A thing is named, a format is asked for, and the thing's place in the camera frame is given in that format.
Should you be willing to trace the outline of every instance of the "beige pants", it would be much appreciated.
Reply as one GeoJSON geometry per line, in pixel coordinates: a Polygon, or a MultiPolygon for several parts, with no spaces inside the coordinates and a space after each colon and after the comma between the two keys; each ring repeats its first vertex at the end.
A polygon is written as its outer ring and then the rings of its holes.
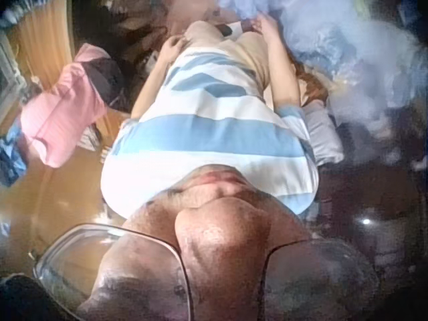
{"type": "Polygon", "coordinates": [[[205,21],[192,23],[185,33],[189,47],[213,47],[226,51],[237,61],[254,70],[262,93],[270,83],[268,46],[263,36],[246,32],[236,41],[225,40],[221,32],[205,21]]]}

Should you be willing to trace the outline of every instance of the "window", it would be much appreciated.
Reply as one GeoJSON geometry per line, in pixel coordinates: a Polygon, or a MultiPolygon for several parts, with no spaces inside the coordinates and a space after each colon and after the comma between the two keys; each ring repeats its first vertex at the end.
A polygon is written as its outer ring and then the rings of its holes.
{"type": "Polygon", "coordinates": [[[0,31],[0,124],[24,86],[25,80],[19,72],[9,41],[0,31]]]}

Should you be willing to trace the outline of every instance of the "short sleeve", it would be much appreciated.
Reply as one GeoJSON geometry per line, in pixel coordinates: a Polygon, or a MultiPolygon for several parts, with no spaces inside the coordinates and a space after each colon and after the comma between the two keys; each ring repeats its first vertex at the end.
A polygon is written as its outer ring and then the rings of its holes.
{"type": "Polygon", "coordinates": [[[135,118],[126,119],[122,123],[122,125],[120,126],[118,136],[114,141],[112,151],[110,152],[110,154],[114,154],[114,155],[119,154],[120,148],[126,141],[126,137],[130,134],[130,132],[132,132],[132,130],[135,128],[137,124],[138,124],[138,119],[135,119],[135,118]]]}
{"type": "Polygon", "coordinates": [[[276,108],[275,113],[299,139],[310,141],[305,114],[300,107],[285,104],[276,108]]]}
{"type": "Polygon", "coordinates": [[[281,117],[288,129],[296,135],[305,153],[315,163],[314,151],[310,144],[310,134],[303,110],[295,105],[285,104],[277,108],[275,113],[281,117]]]}

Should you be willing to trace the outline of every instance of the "man's mouth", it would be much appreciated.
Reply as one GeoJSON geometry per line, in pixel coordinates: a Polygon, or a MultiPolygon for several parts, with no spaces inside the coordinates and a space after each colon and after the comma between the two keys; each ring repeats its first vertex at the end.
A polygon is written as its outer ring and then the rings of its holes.
{"type": "Polygon", "coordinates": [[[217,182],[235,183],[238,185],[248,185],[248,182],[236,171],[211,171],[195,177],[190,186],[200,186],[217,182]]]}

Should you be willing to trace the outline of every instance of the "eyeglasses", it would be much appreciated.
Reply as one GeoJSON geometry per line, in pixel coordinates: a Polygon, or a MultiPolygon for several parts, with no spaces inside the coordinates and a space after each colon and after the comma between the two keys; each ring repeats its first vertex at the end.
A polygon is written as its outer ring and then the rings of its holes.
{"type": "MultiPolygon", "coordinates": [[[[193,321],[189,278],[178,251],[155,237],[79,225],[40,257],[34,276],[81,320],[193,321]]],[[[378,280],[370,264],[337,240],[274,249],[260,285],[259,320],[338,320],[359,313],[378,280]]]]}

